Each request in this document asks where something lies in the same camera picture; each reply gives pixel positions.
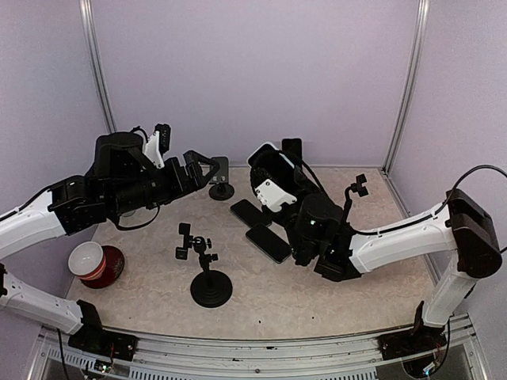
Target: metal frame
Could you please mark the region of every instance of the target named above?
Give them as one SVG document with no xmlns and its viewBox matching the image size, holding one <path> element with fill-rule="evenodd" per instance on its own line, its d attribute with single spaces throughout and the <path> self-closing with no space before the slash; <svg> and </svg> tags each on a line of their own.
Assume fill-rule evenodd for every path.
<svg viewBox="0 0 507 380">
<path fill-rule="evenodd" d="M 161 336 L 131 332 L 139 338 L 134 360 L 115 360 L 117 374 L 110 378 L 124 379 L 192 379 L 221 380 L 226 378 L 297 378 L 376 379 L 376 368 L 401 359 L 383 361 L 376 338 L 390 329 L 349 336 L 332 336 L 298 340 L 207 340 Z M 451 347 L 463 345 L 475 380 L 487 380 L 483 374 L 483 356 L 477 345 L 474 328 L 467 315 L 451 319 Z M 68 366 L 85 369 L 100 357 L 69 348 L 64 344 Z M 427 353 L 412 355 L 415 359 Z M 42 329 L 32 351 L 28 380 L 39 380 L 49 359 L 60 361 L 58 337 L 53 330 Z"/>
<path fill-rule="evenodd" d="M 107 130 L 109 133 L 113 133 L 116 132 L 116 125 L 112 117 L 111 104 L 105 86 L 104 74 L 102 73 L 101 57 L 98 51 L 97 36 L 95 35 L 95 24 L 93 23 L 92 3 L 91 0 L 79 0 L 79 5 L 81 9 L 82 26 L 85 31 L 86 45 L 90 54 L 93 79 L 97 88 L 97 95 L 101 102 Z"/>
<path fill-rule="evenodd" d="M 412 53 L 410 55 L 409 70 L 406 77 L 405 89 L 403 90 L 402 103 L 396 120 L 395 132 L 387 152 L 386 161 L 383 164 L 383 171 L 389 175 L 398 153 L 399 144 L 402 140 L 403 130 L 405 129 L 406 117 L 410 109 L 410 102 L 414 95 L 415 84 L 417 80 L 417 71 L 421 61 L 422 46 L 426 34 L 426 24 L 428 22 L 429 0 L 419 0 L 419 10 L 417 12 L 417 21 L 414 33 L 414 42 L 412 43 Z"/>
</svg>

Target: smartphone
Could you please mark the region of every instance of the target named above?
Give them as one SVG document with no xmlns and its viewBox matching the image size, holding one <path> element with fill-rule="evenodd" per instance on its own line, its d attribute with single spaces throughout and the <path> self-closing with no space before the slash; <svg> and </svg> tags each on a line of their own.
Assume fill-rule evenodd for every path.
<svg viewBox="0 0 507 380">
<path fill-rule="evenodd" d="M 256 208 L 250 201 L 242 199 L 231 206 L 231 212 L 236 215 L 248 227 L 260 224 L 263 226 L 271 225 L 271 218 L 263 214 L 261 210 Z"/>
<path fill-rule="evenodd" d="M 246 238 L 278 264 L 291 256 L 291 246 L 262 224 L 257 224 L 246 232 Z"/>
<path fill-rule="evenodd" d="M 264 168 L 271 175 L 275 183 L 286 192 L 294 194 L 299 186 L 294 182 L 294 163 L 284 154 L 270 154 L 257 158 L 267 150 L 279 150 L 271 142 L 265 142 L 248 157 L 248 165 L 252 167 L 256 162 L 258 168 Z"/>
</svg>

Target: marble tabletop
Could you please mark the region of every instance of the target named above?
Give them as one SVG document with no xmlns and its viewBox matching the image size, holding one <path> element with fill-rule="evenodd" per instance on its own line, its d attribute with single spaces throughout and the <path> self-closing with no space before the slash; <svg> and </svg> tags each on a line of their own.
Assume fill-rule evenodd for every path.
<svg viewBox="0 0 507 380">
<path fill-rule="evenodd" d="M 376 169 L 315 170 L 328 194 L 342 205 L 344 190 L 358 174 L 368 178 L 369 196 L 354 199 L 349 221 L 357 229 L 375 228 L 402 218 Z M 125 269 L 110 287 L 93 290 L 74 279 L 67 297 L 92 302 L 104 325 L 145 333 L 217 339 L 291 339 L 335 336 L 385 329 L 413 322 L 419 302 L 433 289 L 422 258 L 378 268 L 360 279 L 333 283 L 292 258 L 275 264 L 245 237 L 248 227 L 229 211 L 247 198 L 257 204 L 248 169 L 231 169 L 234 196 L 218 202 L 208 189 L 162 207 L 148 227 L 120 232 L 110 222 L 100 225 L 93 240 L 114 245 L 126 257 Z M 137 211 L 121 221 L 135 225 L 153 211 Z M 192 224 L 192 234 L 211 238 L 212 268 L 231 278 L 231 299 L 217 309 L 198 306 L 190 283 L 200 273 L 197 255 L 176 260 L 181 245 L 178 224 Z M 279 226 L 272 230 L 285 239 Z"/>
</svg>

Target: phone clamp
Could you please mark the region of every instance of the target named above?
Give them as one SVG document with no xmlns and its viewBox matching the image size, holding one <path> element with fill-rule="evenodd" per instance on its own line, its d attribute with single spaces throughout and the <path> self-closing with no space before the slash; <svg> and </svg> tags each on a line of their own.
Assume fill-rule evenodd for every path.
<svg viewBox="0 0 507 380">
<path fill-rule="evenodd" d="M 219 163 L 220 169 L 209 181 L 213 186 L 210 187 L 208 194 L 213 200 L 228 200 L 234 195 L 234 188 L 229 184 L 229 158 L 222 156 L 214 157 L 212 160 Z"/>
<path fill-rule="evenodd" d="M 199 265 L 203 270 L 190 285 L 193 300 L 198 305 L 207 308 L 225 304 L 232 296 L 232 282 L 225 273 L 212 271 L 209 268 L 212 261 L 219 259 L 216 253 L 205 253 L 207 248 L 212 247 L 212 241 L 202 236 L 193 237 L 188 223 L 180 223 L 178 233 L 183 235 L 183 247 L 176 248 L 176 258 L 187 260 L 189 249 L 193 249 L 199 254 Z"/>
</svg>

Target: light purple wall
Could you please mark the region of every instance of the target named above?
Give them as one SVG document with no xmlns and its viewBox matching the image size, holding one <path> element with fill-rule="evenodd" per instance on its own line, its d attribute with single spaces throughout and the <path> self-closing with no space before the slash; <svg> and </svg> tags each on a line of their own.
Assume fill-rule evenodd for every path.
<svg viewBox="0 0 507 380">
<path fill-rule="evenodd" d="M 445 197 L 473 165 L 507 169 L 507 2 L 433 0 L 414 101 L 392 176 L 414 213 Z M 507 245 L 507 181 L 474 174 L 462 189 L 492 214 Z M 439 269 L 444 256 L 434 257 Z M 470 312 L 494 379 L 507 373 L 507 264 L 481 281 Z"/>
<path fill-rule="evenodd" d="M 47 184 L 84 173 L 105 124 L 77 1 L 0 5 L 0 214 Z M 92 230 L 47 241 L 3 261 L 26 283 L 65 295 L 70 251 Z M 37 323 L 0 312 L 0 378 L 21 379 Z"/>
<path fill-rule="evenodd" d="M 173 126 L 173 154 L 233 163 L 300 136 L 309 162 L 381 166 L 417 1 L 93 2 L 118 128 Z"/>
</svg>

